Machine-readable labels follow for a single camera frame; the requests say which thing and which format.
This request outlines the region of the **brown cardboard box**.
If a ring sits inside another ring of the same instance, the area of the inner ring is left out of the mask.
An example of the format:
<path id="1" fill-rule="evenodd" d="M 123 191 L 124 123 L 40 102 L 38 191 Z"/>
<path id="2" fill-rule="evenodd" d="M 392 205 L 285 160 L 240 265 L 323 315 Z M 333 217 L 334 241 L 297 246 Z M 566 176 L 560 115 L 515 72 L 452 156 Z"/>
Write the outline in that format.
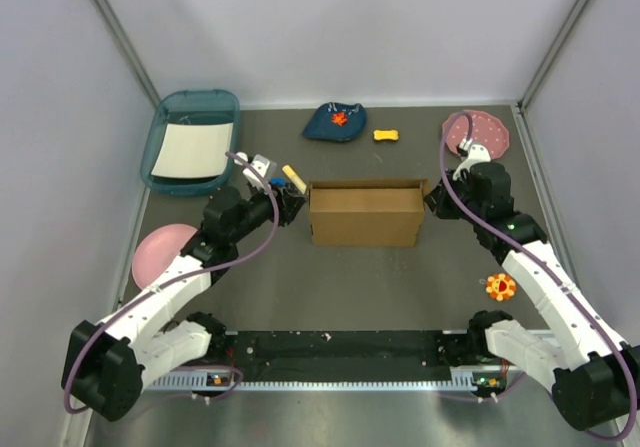
<path id="1" fill-rule="evenodd" d="M 413 247 L 429 191 L 426 179 L 313 181 L 311 240 L 316 246 Z"/>

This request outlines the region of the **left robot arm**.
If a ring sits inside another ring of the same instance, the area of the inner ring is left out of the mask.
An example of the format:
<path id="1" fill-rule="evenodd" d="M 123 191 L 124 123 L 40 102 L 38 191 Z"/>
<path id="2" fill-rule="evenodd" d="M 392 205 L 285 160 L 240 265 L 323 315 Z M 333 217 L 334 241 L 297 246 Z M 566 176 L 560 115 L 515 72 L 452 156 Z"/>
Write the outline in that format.
<path id="1" fill-rule="evenodd" d="M 119 310 L 72 331 L 63 368 L 63 403 L 71 414 L 91 409 L 108 421 L 124 417 L 154 381 L 183 364 L 216 363 L 226 354 L 222 325 L 202 313 L 170 331 L 165 325 L 226 272 L 257 256 L 238 243 L 265 223 L 291 224 L 306 202 L 291 183 L 253 189 L 248 199 L 230 186 L 215 191 L 199 229 L 163 272 Z"/>

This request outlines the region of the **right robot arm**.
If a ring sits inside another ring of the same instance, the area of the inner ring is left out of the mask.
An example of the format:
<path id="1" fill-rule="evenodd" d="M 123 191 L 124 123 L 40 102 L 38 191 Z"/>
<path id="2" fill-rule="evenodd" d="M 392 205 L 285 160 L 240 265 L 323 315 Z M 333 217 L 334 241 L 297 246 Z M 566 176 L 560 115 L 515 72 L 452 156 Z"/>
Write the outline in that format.
<path id="1" fill-rule="evenodd" d="M 574 429 L 627 416 L 627 435 L 639 412 L 638 347 L 601 319 L 560 265 L 544 230 L 515 209 L 503 165 L 485 161 L 441 173 L 425 197 L 431 212 L 472 225 L 479 244 L 527 295 L 556 339 L 549 343 L 531 334 L 503 312 L 482 312 L 471 321 L 469 355 L 481 363 L 497 356 L 520 368 L 550 394 Z"/>

